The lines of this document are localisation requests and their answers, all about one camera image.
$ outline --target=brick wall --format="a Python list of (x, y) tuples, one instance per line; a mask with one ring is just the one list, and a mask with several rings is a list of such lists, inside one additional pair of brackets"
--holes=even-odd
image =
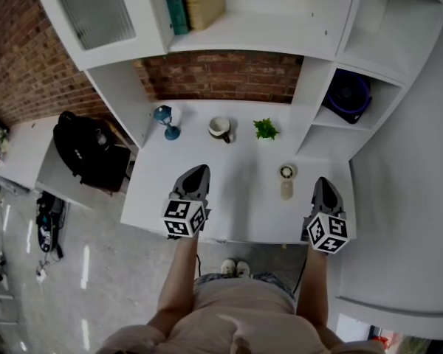
[[(145, 58), (134, 66), (155, 100), (290, 103), (302, 61), (272, 52), (205, 51)], [(112, 118), (39, 0), (0, 0), (0, 120), (10, 126), (64, 110)]]
[(14, 125), (63, 110), (111, 116), (75, 68), (39, 0), (0, 0), (0, 120)]
[(154, 100), (291, 103), (303, 57), (257, 51), (180, 52), (133, 62)]

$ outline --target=shoe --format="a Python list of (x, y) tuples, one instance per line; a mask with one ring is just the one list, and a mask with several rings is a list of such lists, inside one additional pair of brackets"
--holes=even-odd
[(236, 272), (236, 263), (231, 258), (228, 258), (227, 260), (223, 261), (221, 265), (221, 273), (229, 275), (231, 277), (235, 276)]
[(249, 278), (250, 277), (250, 266), (244, 261), (239, 261), (236, 264), (236, 276), (238, 278)]

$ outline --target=beige shirt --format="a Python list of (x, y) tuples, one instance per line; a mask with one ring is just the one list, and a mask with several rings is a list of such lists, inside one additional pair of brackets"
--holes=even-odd
[(314, 327), (295, 315), (280, 288), (250, 279), (213, 280), (194, 291), (193, 312), (166, 337), (145, 325), (125, 327), (108, 338), (97, 354), (146, 353), (383, 354), (378, 342), (341, 344), (327, 350)]

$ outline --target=tan book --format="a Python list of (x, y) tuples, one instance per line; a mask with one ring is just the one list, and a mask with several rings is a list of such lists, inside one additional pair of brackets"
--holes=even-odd
[(224, 0), (185, 0), (190, 28), (203, 30), (209, 27), (225, 10)]

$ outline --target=white mug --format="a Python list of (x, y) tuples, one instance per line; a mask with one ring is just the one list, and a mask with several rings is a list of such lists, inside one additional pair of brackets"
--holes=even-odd
[(230, 121), (225, 117), (215, 117), (208, 124), (208, 132), (215, 139), (223, 139), (226, 143), (230, 143)]

